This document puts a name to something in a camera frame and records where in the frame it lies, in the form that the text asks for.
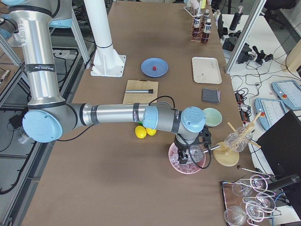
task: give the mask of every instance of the white pillar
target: white pillar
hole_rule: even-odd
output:
[[[122,77],[126,56],[118,55],[113,47],[104,0],[84,2],[97,47],[91,75]]]

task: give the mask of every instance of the light blue joint cap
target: light blue joint cap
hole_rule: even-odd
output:
[[[7,19],[7,20],[11,20],[11,17],[9,14],[2,14],[0,17]]]
[[[25,2],[26,0],[1,0],[4,4],[15,6]]]
[[[61,123],[43,110],[31,110],[23,118],[23,128],[35,141],[48,143],[63,134]]]
[[[156,106],[147,106],[144,109],[143,126],[145,128],[155,129],[158,125],[158,108]]]
[[[72,27],[72,18],[65,19],[65,20],[53,20],[50,22],[49,27],[71,28]]]
[[[198,107],[188,107],[182,112],[181,120],[187,130],[199,133],[204,128],[206,116]]]
[[[11,33],[9,33],[7,30],[1,29],[0,28],[0,34],[4,39],[8,39],[11,37]]]

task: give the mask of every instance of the lemon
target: lemon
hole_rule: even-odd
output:
[[[143,139],[146,137],[146,129],[143,126],[137,126],[135,128],[135,134],[138,138]]]
[[[157,130],[156,129],[146,128],[146,132],[147,132],[148,135],[154,136],[156,134]]]

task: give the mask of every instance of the white desk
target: white desk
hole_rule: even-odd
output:
[[[222,15],[222,19],[224,21],[223,26],[228,27],[231,24],[233,15]],[[237,32],[239,30],[243,30],[243,26],[246,23],[248,16],[242,16],[240,24],[237,25],[237,29],[235,31],[228,30],[229,33],[231,32]],[[252,46],[256,46],[258,48],[258,51],[260,52],[262,49],[264,50],[265,54],[273,54],[274,59],[277,59],[279,63],[282,63],[285,61],[286,54],[282,47],[280,47],[280,43],[277,40],[276,36],[274,35],[273,31],[271,30],[270,26],[266,22],[263,16],[259,16],[257,18],[257,21],[250,32],[250,35],[247,39],[247,43],[250,45],[250,48]],[[224,50],[224,55],[226,57],[226,60],[229,59],[231,52]],[[292,72],[295,74],[296,77],[294,77],[289,72],[283,71],[283,68],[281,68],[281,65],[276,63],[275,61],[271,62],[264,62],[261,67],[257,64],[255,61],[249,62],[249,66],[247,66],[246,63],[243,64],[236,64],[232,67],[230,76],[232,77],[232,86],[233,90],[238,90],[244,87],[247,87],[249,89],[249,93],[257,94],[257,88],[259,86],[256,86],[256,83],[262,82],[260,88],[259,88],[259,95],[253,97],[252,94],[247,96],[247,100],[245,103],[247,105],[251,106],[252,116],[250,117],[250,120],[254,118],[256,115],[255,107],[254,107],[254,100],[256,98],[269,98],[269,99],[278,99],[276,96],[274,90],[271,87],[271,83],[273,81],[284,81],[284,80],[290,80],[294,79],[297,81],[298,84],[301,84],[301,80],[297,72]],[[257,71],[254,68],[258,68],[258,72],[261,74],[259,77],[254,76],[247,76],[247,77],[238,77],[236,75],[246,75],[246,74],[257,74]],[[301,111],[295,111],[296,115],[301,115]],[[257,140],[264,132],[265,130],[259,123],[259,120],[255,123],[255,131],[253,133],[253,139]],[[256,152],[262,166],[268,173],[273,173],[271,168],[269,167],[263,153],[261,150]],[[262,167],[258,162],[258,159],[255,154],[252,154],[252,160],[254,163],[254,166],[261,169]],[[278,208],[280,211],[282,211],[282,216],[275,218],[275,225],[283,224],[283,223],[289,223],[289,222],[296,222],[300,221],[299,217],[297,216],[296,212],[293,210],[293,208],[285,206]]]

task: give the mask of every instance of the black monitor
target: black monitor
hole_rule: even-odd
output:
[[[286,113],[257,141],[276,179],[292,174],[301,177],[301,121],[293,111]],[[297,215],[301,218],[301,183],[283,190]]]

